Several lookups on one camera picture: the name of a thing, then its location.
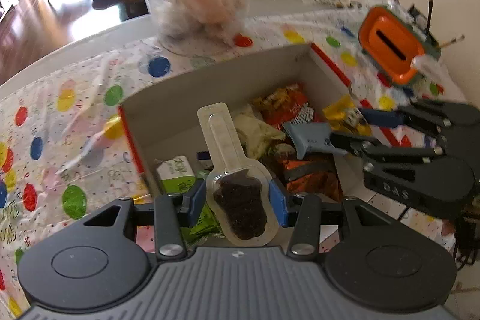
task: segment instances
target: plastic spoon handle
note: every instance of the plastic spoon handle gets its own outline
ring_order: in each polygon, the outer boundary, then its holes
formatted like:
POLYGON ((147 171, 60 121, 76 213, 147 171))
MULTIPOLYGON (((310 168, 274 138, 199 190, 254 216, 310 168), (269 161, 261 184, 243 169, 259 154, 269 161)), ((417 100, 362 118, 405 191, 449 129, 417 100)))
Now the plastic spoon handle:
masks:
POLYGON ((212 130, 215 143, 222 155, 227 171, 234 171, 241 168, 240 159, 233 145, 233 141, 229 134, 229 129, 221 114, 212 114, 208 118, 208 126, 212 130))

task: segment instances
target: yellow dot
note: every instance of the yellow dot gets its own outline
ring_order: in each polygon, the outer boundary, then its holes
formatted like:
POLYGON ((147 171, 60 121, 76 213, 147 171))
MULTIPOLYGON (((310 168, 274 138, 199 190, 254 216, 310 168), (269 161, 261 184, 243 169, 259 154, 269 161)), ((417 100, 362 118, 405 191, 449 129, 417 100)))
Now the yellow dot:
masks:
POLYGON ((303 43, 305 43, 305 39, 302 36, 300 36, 296 31, 284 31, 283 35, 292 44, 303 44, 303 43))
POLYGON ((71 88, 66 88, 60 91, 60 95, 57 100, 57 110, 59 112, 66 112, 75 103, 75 91, 71 88))
POLYGON ((357 60, 354 58, 350 53, 344 52, 340 55, 342 58, 343 62, 346 65, 349 65, 350 67, 356 67, 357 66, 357 60))
POLYGON ((0 166, 3 166, 5 164, 5 161, 7 159, 7 150, 8 147, 0 142, 0 166))
POLYGON ((113 115, 103 127, 105 137, 109 140, 118 139, 123 135, 123 124, 119 115, 113 115))
POLYGON ((15 170, 10 170, 5 174, 5 185, 7 185, 7 192, 9 193, 15 189, 15 186, 17 185, 15 170))
POLYGON ((383 95, 379 100, 378 100, 378 106, 380 107, 380 109, 382 110, 388 110, 388 111, 391 111, 395 108, 395 101, 386 96, 386 95, 383 95))
POLYGON ((15 301, 15 298, 9 297, 8 299, 8 308, 10 309, 10 312, 14 314, 15 317, 19 317, 22 314, 22 310, 18 306, 17 302, 15 301))

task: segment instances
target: wooden floor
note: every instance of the wooden floor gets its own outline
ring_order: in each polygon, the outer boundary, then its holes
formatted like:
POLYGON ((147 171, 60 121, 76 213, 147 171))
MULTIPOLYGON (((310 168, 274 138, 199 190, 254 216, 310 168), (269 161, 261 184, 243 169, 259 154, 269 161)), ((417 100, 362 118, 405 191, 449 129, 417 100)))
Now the wooden floor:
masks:
POLYGON ((120 24, 123 7, 92 0, 20 0, 0 23, 0 84, 63 45, 120 24))

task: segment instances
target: yellow snack packet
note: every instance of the yellow snack packet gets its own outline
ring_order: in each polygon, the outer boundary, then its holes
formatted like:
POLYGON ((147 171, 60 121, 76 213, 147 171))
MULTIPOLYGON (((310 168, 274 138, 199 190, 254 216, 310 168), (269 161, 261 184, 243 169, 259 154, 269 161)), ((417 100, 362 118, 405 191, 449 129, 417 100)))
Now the yellow snack packet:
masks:
POLYGON ((334 131, 371 136, 371 128, 367 120, 349 95, 344 95, 340 100, 323 109, 323 115, 334 131))

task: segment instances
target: red dot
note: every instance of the red dot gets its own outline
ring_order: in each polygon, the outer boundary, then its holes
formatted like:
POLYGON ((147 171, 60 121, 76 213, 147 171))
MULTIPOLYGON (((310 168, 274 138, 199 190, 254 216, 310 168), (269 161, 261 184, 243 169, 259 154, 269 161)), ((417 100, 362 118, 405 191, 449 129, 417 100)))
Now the red dot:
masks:
POLYGON ((404 136, 404 137, 402 137, 402 141, 400 141, 400 145, 402 147, 411 147, 412 142, 410 141, 410 139, 407 136, 404 136))
POLYGON ((378 80, 380 80, 380 82, 382 83, 383 86, 392 87, 392 83, 390 83, 390 81, 387 79, 387 77, 384 74, 382 74, 381 72, 379 72, 377 74, 377 78, 378 78, 378 80))
POLYGON ((17 111, 17 114, 15 115, 15 123, 17 124, 17 126, 21 126, 25 120, 27 119, 27 115, 28 115, 28 110, 25 106, 21 106, 18 111, 17 111))
POLYGON ((0 270, 0 290, 5 290, 5 281, 3 281, 2 270, 0 270))
POLYGON ((34 211, 37 207, 37 192, 30 183, 28 183, 23 190, 23 206, 25 206, 25 209, 28 211, 34 211))
POLYGON ((11 150, 11 148, 8 148, 7 150, 7 158, 5 159, 5 163, 2 166, 3 172, 9 172, 11 169, 11 166, 14 164, 14 152, 11 150))
POLYGON ((254 44, 254 41, 250 37, 243 36, 242 34, 237 34, 233 42, 236 46, 241 46, 242 48, 247 48, 254 44))

